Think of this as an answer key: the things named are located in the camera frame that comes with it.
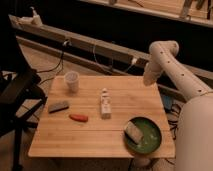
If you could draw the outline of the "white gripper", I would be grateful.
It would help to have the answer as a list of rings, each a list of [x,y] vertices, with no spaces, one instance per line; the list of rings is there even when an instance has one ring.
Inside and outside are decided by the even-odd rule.
[[[161,76],[163,70],[161,66],[155,61],[149,61],[144,68],[143,82],[146,86],[154,84]]]

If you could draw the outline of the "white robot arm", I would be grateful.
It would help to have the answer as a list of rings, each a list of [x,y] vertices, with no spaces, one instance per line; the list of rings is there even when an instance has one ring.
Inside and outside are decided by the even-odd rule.
[[[144,84],[165,72],[186,103],[181,109],[174,171],[213,171],[213,89],[179,63],[176,41],[155,41],[144,69]]]

